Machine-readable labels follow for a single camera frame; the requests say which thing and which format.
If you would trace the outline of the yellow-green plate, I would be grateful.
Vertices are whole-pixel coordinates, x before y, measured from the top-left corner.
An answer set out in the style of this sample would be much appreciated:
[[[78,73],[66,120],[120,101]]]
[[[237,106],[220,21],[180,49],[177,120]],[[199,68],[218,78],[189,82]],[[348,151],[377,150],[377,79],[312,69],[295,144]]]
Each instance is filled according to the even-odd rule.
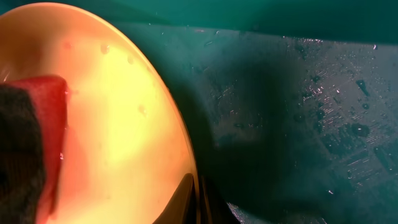
[[[184,175],[198,175],[177,105],[121,31],[78,7],[43,2],[1,16],[1,80],[58,75],[67,127],[45,223],[154,223]]]

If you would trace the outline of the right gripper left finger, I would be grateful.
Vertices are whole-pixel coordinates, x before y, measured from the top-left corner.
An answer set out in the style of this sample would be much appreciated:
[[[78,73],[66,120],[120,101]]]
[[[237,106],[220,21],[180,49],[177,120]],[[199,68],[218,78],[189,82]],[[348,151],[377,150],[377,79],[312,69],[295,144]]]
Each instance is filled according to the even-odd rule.
[[[196,218],[194,178],[187,173],[154,224],[195,224]]]

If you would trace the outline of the green and red sponge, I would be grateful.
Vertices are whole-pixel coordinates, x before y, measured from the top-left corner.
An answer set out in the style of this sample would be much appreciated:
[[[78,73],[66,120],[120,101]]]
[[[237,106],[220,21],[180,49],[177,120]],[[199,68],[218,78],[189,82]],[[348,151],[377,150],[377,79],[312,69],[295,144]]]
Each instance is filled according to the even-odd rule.
[[[67,83],[1,85],[1,223],[45,223],[55,203],[67,127]]]

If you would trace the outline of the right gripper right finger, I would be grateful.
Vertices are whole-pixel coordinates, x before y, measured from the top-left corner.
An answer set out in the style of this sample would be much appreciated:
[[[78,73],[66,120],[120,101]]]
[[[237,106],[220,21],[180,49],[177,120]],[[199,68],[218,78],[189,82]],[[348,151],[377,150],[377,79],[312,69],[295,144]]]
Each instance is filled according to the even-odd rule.
[[[240,224],[212,180],[201,176],[199,184],[202,224]]]

